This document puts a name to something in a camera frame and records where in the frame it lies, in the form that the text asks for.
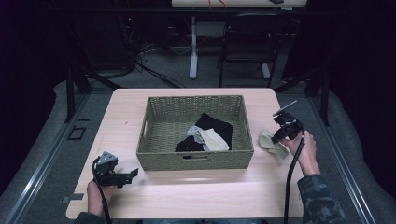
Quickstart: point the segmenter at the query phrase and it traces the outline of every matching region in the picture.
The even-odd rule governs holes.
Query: wooden table
[[[138,136],[149,96],[243,95],[254,154],[247,169],[145,172],[136,157]],[[116,90],[93,142],[66,215],[76,218],[87,211],[86,187],[92,180],[92,162],[103,151],[119,157],[117,173],[139,168],[131,185],[116,189],[109,206],[113,218],[248,218],[283,217],[287,172],[285,160],[260,148],[260,131],[279,127],[272,115],[279,109],[271,89],[130,89]],[[297,164],[291,182],[290,217],[301,217],[303,206],[297,180],[303,177]]]

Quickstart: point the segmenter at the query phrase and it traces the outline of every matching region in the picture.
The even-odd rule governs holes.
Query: chair
[[[267,85],[270,87],[279,44],[289,26],[288,17],[276,14],[239,13],[226,21],[218,61],[219,86],[222,87],[223,67],[227,62],[257,63],[258,69],[270,63],[271,76]]]

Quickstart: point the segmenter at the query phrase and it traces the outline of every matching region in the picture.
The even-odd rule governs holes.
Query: basket handle
[[[245,133],[250,133],[250,129],[248,128],[248,118],[244,120],[244,128],[245,128]]]
[[[190,155],[190,156],[183,156],[184,161],[206,161],[207,156],[206,155]]]
[[[148,133],[148,122],[146,120],[144,120],[142,137],[146,138],[147,133]]]

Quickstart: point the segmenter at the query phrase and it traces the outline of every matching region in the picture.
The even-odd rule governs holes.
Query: black cloth
[[[215,130],[215,132],[228,144],[229,150],[232,149],[233,125],[230,123],[214,119],[204,113],[195,123],[195,126],[205,131],[209,129]],[[194,141],[193,136],[188,136],[176,146],[176,152],[182,151],[204,151],[204,149],[202,144]]]

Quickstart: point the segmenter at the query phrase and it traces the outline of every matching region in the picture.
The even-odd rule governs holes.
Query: camouflage sleeve
[[[340,203],[322,175],[308,175],[298,181],[304,205],[303,223],[344,223]]]
[[[79,213],[73,224],[105,224],[106,220],[102,217],[98,217],[91,213],[81,212]]]

